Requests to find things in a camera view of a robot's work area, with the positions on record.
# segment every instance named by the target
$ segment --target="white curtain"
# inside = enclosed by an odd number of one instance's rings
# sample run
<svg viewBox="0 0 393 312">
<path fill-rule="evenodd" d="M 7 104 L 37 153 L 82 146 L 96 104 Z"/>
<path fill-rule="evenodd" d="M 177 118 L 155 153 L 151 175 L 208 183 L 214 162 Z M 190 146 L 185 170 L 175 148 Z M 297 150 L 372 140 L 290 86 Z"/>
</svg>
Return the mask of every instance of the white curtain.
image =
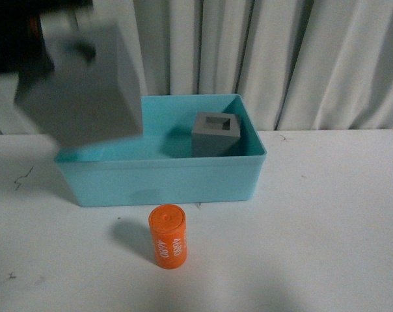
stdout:
<svg viewBox="0 0 393 312">
<path fill-rule="evenodd" d="M 142 95 L 239 93 L 259 130 L 393 128 L 393 0 L 94 0 L 78 13 L 81 27 L 112 19 Z M 1 88 L 0 133 L 36 132 L 5 96 L 13 83 Z"/>
</svg>

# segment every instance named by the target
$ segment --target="orange cylinder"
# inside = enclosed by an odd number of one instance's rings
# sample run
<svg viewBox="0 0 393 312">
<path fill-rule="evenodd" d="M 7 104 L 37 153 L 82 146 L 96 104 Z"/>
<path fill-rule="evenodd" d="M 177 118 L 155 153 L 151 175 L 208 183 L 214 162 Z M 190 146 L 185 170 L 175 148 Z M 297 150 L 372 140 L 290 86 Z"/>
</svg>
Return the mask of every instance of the orange cylinder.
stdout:
<svg viewBox="0 0 393 312">
<path fill-rule="evenodd" d="M 186 221 L 181 207 L 172 204 L 156 207 L 149 216 L 156 264 L 178 268 L 186 260 Z"/>
</svg>

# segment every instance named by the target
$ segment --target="light blue plastic bin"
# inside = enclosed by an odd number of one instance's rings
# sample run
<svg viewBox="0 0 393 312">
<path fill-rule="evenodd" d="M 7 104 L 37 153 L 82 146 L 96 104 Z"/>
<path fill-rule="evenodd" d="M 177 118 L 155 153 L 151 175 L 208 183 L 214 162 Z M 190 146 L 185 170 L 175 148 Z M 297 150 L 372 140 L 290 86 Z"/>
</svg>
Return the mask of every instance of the light blue plastic bin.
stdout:
<svg viewBox="0 0 393 312">
<path fill-rule="evenodd" d="M 241 117 L 241 155 L 191 157 L 198 112 Z M 61 150 L 55 158 L 80 206 L 248 200 L 266 150 L 237 94 L 142 97 L 144 135 Z"/>
</svg>

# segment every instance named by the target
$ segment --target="gray cube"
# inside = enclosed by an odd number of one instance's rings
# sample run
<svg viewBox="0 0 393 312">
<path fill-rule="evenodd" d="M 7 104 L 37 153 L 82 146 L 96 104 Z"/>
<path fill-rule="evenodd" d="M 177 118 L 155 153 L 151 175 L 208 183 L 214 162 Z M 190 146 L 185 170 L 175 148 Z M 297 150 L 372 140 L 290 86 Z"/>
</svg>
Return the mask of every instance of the gray cube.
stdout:
<svg viewBox="0 0 393 312">
<path fill-rule="evenodd" d="M 192 130 L 192 157 L 238 156 L 240 117 L 199 112 Z"/>
<path fill-rule="evenodd" d="M 45 45 L 49 72 L 40 64 L 19 73 L 14 101 L 28 117 L 65 147 L 142 134 L 139 78 L 118 26 Z"/>
</svg>

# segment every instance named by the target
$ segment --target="white tabletop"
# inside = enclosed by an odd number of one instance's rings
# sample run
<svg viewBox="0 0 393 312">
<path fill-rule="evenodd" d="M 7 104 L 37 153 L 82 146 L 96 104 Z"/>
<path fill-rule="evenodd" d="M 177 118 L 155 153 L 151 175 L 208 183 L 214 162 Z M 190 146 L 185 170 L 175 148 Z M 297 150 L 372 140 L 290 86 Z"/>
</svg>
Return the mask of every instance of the white tabletop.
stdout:
<svg viewBox="0 0 393 312">
<path fill-rule="evenodd" d="M 175 270 L 155 205 L 81 208 L 46 136 L 0 136 L 0 311 L 393 311 L 393 130 L 260 136 L 252 200 L 181 205 Z"/>
</svg>

